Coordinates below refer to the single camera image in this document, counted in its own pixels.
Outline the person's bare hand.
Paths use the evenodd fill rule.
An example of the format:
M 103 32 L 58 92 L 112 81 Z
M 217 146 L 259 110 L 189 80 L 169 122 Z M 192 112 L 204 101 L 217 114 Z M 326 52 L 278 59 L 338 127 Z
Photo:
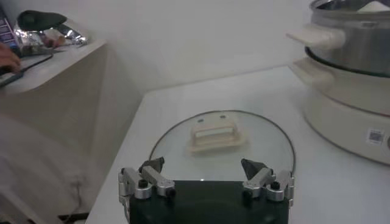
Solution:
M 11 51 L 8 45 L 1 43 L 1 68 L 6 68 L 11 72 L 19 72 L 21 68 L 20 58 Z

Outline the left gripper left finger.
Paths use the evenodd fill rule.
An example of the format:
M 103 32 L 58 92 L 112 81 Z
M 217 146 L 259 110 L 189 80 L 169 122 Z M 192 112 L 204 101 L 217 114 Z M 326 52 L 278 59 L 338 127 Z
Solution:
M 174 198 L 175 182 L 161 175 L 165 160 L 163 157 L 148 160 L 136 170 L 131 167 L 122 168 L 118 174 L 119 202 L 125 203 L 134 196 L 139 200 L 147 200 L 155 189 L 158 196 Z

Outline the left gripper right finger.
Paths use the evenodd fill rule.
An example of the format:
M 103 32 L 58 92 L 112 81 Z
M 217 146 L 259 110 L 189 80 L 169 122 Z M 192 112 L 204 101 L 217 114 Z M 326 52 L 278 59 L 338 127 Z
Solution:
M 275 174 L 264 163 L 242 159 L 241 165 L 247 180 L 243 182 L 243 198 L 250 202 L 255 198 L 265 195 L 266 199 L 273 202 L 286 200 L 292 203 L 294 199 L 295 178 L 293 173 L 282 170 Z

